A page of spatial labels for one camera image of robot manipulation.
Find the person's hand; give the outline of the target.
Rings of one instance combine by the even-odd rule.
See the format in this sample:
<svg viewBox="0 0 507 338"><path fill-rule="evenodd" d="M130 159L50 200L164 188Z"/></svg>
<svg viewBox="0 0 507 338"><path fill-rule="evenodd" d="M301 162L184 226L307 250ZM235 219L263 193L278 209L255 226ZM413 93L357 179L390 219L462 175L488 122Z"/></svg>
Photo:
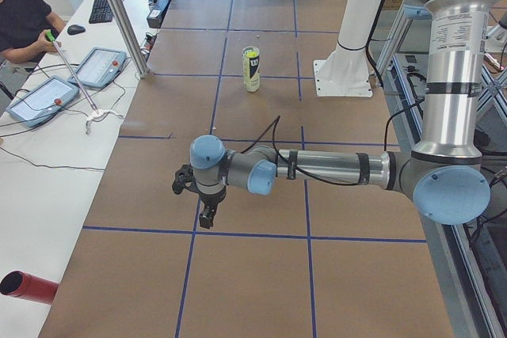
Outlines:
<svg viewBox="0 0 507 338"><path fill-rule="evenodd" d="M40 52L57 52L54 43L49 41L44 34L39 35L36 47Z"/></svg>

